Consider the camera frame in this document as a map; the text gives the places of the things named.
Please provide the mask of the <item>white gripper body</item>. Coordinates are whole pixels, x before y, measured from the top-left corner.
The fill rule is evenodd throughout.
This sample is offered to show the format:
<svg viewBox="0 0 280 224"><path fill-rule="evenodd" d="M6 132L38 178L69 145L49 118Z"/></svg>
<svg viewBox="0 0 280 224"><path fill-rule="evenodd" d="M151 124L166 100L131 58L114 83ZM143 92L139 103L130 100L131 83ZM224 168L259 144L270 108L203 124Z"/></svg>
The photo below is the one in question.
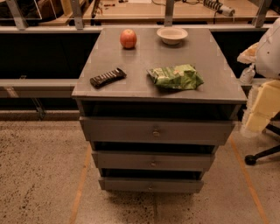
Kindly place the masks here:
<svg viewBox="0 0 280 224"><path fill-rule="evenodd" d="M266 81L259 87L253 86L241 120L241 133L245 137L257 136L279 112L280 80Z"/></svg>

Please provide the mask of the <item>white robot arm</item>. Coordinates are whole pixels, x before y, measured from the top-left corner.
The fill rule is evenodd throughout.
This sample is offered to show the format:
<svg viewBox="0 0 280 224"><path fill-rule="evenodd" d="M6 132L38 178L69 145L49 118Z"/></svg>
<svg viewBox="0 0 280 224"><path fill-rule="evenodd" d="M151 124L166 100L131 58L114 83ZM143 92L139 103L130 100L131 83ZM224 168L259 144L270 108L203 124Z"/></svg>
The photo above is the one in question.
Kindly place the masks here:
<svg viewBox="0 0 280 224"><path fill-rule="evenodd" d="M241 120L241 133L254 137L264 131L270 120L280 112L280 18L254 43L239 54L237 60L250 64L241 78L255 71L267 79L248 94L247 109Z"/></svg>

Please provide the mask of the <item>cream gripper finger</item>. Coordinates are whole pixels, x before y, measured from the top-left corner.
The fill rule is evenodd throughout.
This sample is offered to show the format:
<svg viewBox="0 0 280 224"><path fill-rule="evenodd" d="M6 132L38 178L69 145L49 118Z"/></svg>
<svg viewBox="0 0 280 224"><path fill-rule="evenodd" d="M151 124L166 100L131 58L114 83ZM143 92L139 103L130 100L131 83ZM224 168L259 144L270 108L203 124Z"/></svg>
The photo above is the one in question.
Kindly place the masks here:
<svg viewBox="0 0 280 224"><path fill-rule="evenodd" d="M237 61L243 64L255 63L257 47L258 47L258 42L254 43L249 48L241 52L237 57Z"/></svg>

